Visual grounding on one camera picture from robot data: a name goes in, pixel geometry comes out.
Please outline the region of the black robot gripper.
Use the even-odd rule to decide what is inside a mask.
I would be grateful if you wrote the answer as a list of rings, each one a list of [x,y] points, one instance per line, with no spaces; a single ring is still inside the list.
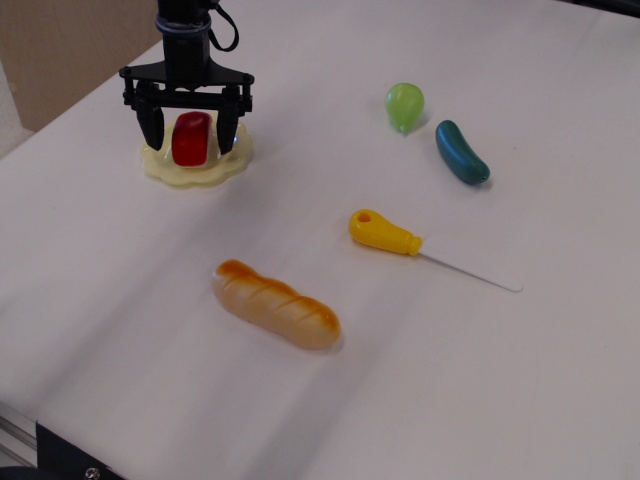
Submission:
[[[223,67],[210,57],[209,36],[163,38],[160,62],[125,66],[124,104],[136,111],[149,147],[159,150],[164,141],[162,107],[218,110],[216,133],[219,151],[229,153],[240,116],[253,110],[254,77]]]

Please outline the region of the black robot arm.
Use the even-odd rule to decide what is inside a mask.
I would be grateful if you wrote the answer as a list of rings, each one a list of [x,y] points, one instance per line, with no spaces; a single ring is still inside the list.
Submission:
[[[155,25],[162,34],[164,59],[120,69],[124,104],[136,112],[144,139],[155,150],[164,141],[164,107],[215,111],[219,151],[226,154],[232,150],[239,119],[252,110],[254,76],[211,58],[211,47],[234,50],[239,34],[229,46],[221,46],[210,13],[229,24],[234,21],[217,1],[159,1],[157,6]]]

